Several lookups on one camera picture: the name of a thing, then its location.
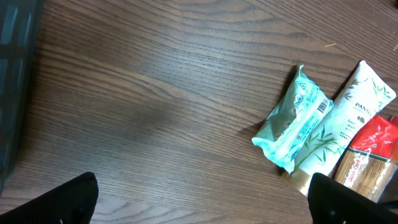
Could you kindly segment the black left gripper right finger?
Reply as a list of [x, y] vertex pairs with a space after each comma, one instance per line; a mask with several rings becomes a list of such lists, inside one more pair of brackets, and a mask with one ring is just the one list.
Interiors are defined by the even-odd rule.
[[308, 190], [313, 224], [397, 224], [397, 214], [354, 190], [316, 173]]

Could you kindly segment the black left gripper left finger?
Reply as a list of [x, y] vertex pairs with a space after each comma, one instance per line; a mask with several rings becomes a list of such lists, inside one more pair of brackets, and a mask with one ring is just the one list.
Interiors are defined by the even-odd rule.
[[89, 223], [99, 195], [96, 176], [78, 177], [1, 215], [1, 224]]

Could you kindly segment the orange spaghetti packet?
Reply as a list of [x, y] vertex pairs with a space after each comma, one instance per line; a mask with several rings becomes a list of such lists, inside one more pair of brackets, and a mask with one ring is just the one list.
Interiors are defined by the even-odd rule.
[[397, 169], [397, 126], [373, 117], [346, 149], [334, 180], [377, 202]]

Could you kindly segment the teal wet wipes pack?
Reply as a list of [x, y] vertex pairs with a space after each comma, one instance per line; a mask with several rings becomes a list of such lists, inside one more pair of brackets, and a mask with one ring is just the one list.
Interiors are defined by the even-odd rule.
[[334, 107], [333, 101], [302, 68], [303, 65], [298, 67], [285, 95], [251, 139], [268, 160], [288, 173], [294, 170], [295, 156], [307, 137]]

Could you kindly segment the white hair product tube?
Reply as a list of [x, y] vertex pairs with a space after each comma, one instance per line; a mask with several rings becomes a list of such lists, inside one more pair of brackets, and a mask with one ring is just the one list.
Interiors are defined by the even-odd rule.
[[313, 175], [329, 175], [358, 131], [395, 97], [395, 91], [366, 61], [360, 61], [333, 108], [295, 156], [294, 171], [284, 172], [281, 178], [307, 196]]

